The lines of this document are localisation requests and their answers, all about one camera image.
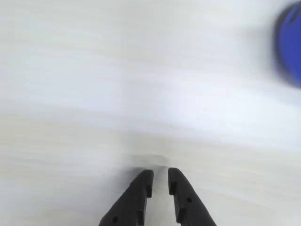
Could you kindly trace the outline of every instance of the screw hole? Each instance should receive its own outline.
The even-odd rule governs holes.
[[[113,220],[112,220],[112,221],[113,221],[113,223],[117,223],[117,221],[118,221],[118,217],[116,217],[116,216],[115,216],[115,217],[113,217]]]

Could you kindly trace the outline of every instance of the blue ball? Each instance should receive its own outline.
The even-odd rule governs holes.
[[[278,31],[278,51],[291,80],[301,85],[301,2],[288,12]]]

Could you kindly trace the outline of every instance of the blue object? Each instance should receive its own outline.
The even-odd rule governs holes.
[[[278,51],[293,82],[301,85],[301,2],[287,14],[278,31]]]

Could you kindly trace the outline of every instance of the white table surface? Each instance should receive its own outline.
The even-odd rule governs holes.
[[[1,0],[0,225],[97,226],[148,168],[145,226],[176,226],[168,167],[219,226],[301,225],[290,2]]]

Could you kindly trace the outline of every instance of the light wood grain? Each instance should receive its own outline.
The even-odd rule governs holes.
[[[2,0],[0,225],[96,226],[141,168],[146,226],[177,225],[167,169],[219,226],[301,225],[301,91],[286,0]]]

